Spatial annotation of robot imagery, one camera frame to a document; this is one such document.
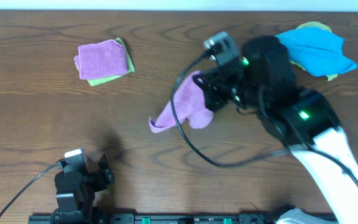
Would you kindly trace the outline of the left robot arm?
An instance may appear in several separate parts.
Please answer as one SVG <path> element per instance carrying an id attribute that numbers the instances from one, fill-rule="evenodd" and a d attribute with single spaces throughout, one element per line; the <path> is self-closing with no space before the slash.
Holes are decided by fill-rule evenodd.
<path id="1" fill-rule="evenodd" d="M 66 157 L 58 166 L 61 171 L 54 178 L 58 208 L 49 223 L 109 223 L 108 216 L 93 205 L 95 193 L 114 182 L 107 157 L 101 156 L 94 172 L 88 172 L 82 154 Z"/>

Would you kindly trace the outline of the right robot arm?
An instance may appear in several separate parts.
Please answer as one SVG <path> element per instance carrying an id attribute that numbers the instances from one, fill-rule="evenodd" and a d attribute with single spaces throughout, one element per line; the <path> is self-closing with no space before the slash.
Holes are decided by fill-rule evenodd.
<path id="1" fill-rule="evenodd" d="M 329 101 L 299 86 L 290 54 L 274 36 L 237 48 L 225 32 L 204 42 L 216 68 L 195 75 L 207 109 L 228 101 L 256 112 L 265 130 L 278 139 L 310 173 L 339 223 L 358 223 L 358 164 Z"/>

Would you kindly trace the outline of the purple microfiber cloth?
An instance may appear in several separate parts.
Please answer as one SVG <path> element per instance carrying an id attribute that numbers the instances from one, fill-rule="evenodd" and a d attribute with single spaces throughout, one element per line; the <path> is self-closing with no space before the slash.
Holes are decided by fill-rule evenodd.
<path id="1" fill-rule="evenodd" d="M 205 107 L 203 91 L 193 81 L 193 77 L 200 73 L 200 70 L 190 73 L 176 90 L 173 100 L 180 124 L 188 120 L 193 129 L 207 127 L 212 122 L 214 115 L 211 110 Z M 153 133 L 161 133 L 176 126 L 170 103 L 171 101 L 166 104 L 155 121 L 149 118 L 150 130 Z"/>

